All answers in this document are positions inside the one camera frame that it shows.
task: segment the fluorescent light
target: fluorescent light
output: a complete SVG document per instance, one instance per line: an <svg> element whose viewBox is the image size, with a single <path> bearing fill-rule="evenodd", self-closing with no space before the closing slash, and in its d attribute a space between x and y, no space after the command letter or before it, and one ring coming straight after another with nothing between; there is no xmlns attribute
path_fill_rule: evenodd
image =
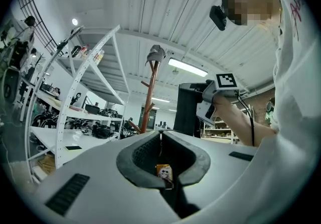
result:
<svg viewBox="0 0 321 224"><path fill-rule="evenodd" d="M78 20L72 19L72 24L74 24L75 26L78 25Z"/></svg>
<svg viewBox="0 0 321 224"><path fill-rule="evenodd" d="M158 99L158 98L155 98L155 97L152 97L153 100L156 100L156 101L164 101L164 102L170 102L170 101L167 101L167 100L163 100L163 99Z"/></svg>
<svg viewBox="0 0 321 224"><path fill-rule="evenodd" d="M169 65L174 66L174 67L177 67L177 68L180 68L180 69L187 70L187 71L189 71L189 72L191 72L191 73L194 73L194 74L196 74L196 75L199 75L199 76L201 76L201 77L205 77L205 76L208 74L208 73L207 73L206 71L204 71L204 70L201 70L201 69L199 69L199 68L197 68L197 67L194 67L194 66L192 66L192 65L190 65L190 64L187 64L187 63L185 63L185 62L176 60L176 59L174 59L174 58L171 58L171 59L169 60Z"/></svg>

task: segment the black cable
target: black cable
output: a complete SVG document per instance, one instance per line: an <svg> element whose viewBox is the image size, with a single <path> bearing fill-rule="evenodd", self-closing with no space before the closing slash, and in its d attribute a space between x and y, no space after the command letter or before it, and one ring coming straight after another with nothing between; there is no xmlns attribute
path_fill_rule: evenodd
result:
<svg viewBox="0 0 321 224"><path fill-rule="evenodd" d="M249 114L250 122L251 122L252 145L254 146L254 121L253 121L252 112L251 112L249 106L246 104L246 102L242 99L242 97L239 94L237 94L237 99L243 105L243 107L246 109L247 113Z"/></svg>

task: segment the shelving unit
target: shelving unit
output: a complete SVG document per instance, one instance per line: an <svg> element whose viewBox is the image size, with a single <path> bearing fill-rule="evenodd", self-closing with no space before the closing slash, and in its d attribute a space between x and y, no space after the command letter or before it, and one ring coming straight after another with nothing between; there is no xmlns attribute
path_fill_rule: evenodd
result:
<svg viewBox="0 0 321 224"><path fill-rule="evenodd" d="M253 107L249 105L249 108L252 111L252 114L254 116ZM245 114L247 114L245 108L242 108L240 110L245 112ZM220 136L221 133L231 133L231 135L224 137L224 136ZM212 128L207 128L206 125L204 124L203 130L202 130L202 139L225 143L225 144L234 144L238 141L238 138L234 136L233 131L230 128L228 128L228 126L222 120L215 121L215 126Z"/></svg>
<svg viewBox="0 0 321 224"><path fill-rule="evenodd" d="M64 46L77 35L82 28L79 28L75 31L71 37L64 42ZM130 91L126 81L126 77L121 65L117 42L115 33L120 29L118 25L116 28L107 33L92 49L91 53L87 56L86 59L75 59L71 56L71 51L69 51L69 57L60 58L58 55L61 50L64 48L59 48L50 61L43 68L42 72L39 74L39 80L34 86L34 92L30 99L30 104L28 108L28 113L26 117L26 127L25 127L25 153L28 164L28 170L30 174L30 179L35 181L41 181L46 175L37 168L33 166L32 162L34 159L48 153L52 152L55 155L55 165L56 169L60 168L66 162L74 159L84 151L93 148L95 146L103 145L107 142L118 140L119 133L115 133L112 137L107 139L98 139L93 136L83 135L80 130L65 130L65 122L67 117L87 119L87 120L98 120L98 121L121 121L120 126L122 126L122 119L105 117L101 115L89 114L83 109L72 108L70 107L70 102L72 97L75 94L76 88L79 83L85 85L89 90L103 98L104 100L116 104L125 105L124 101L119 97L114 88L119 91L125 91L130 96ZM117 75L117 81L114 81L114 76L106 72L102 72L99 67L94 62L94 57L101 50L101 48L111 39L114 46L114 55L110 53L104 54L103 59L100 61L99 65L103 62L103 67L108 66L108 59L112 57L111 65L113 69L117 69L120 75ZM49 69L50 65L54 62L58 62L66 71L68 71L72 77L73 81L71 82L70 89L64 101L59 101L51 97L50 95L40 91L40 86L45 73ZM47 129L47 128L37 128L31 127L31 116L36 102L36 98L40 98L45 101L50 107L53 107L59 110L59 117L57 120L56 129ZM30 134L33 133L40 141L47 147L44 151L31 156L30 154ZM66 146L80 146L81 150L68 151Z"/></svg>

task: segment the gray cap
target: gray cap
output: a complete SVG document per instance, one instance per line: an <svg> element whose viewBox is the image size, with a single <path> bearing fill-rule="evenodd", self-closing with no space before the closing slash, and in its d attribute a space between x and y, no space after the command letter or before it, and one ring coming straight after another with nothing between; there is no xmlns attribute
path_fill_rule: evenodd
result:
<svg viewBox="0 0 321 224"><path fill-rule="evenodd" d="M162 62L162 60L166 57L166 53L164 49L160 45L153 45L149 51L149 54L147 56L147 62L149 61L159 61Z"/></svg>

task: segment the hand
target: hand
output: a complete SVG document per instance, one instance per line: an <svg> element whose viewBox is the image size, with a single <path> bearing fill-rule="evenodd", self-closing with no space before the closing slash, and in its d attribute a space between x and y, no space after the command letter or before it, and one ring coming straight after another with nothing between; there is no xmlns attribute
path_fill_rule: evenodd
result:
<svg viewBox="0 0 321 224"><path fill-rule="evenodd" d="M213 97L213 105L215 107L214 116L219 117L221 112L228 110L228 108L232 105L228 99L224 96L216 94Z"/></svg>

